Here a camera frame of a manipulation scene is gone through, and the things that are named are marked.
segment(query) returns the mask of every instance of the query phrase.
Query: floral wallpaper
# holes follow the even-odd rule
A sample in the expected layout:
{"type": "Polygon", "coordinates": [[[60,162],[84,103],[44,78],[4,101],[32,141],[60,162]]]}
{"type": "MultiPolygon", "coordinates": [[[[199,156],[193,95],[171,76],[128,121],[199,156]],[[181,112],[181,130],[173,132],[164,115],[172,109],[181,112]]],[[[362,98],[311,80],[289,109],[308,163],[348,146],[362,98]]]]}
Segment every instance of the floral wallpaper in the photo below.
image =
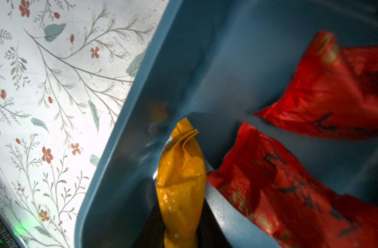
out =
{"type": "Polygon", "coordinates": [[[167,0],[0,0],[0,210],[73,246],[87,187],[167,0]]]}

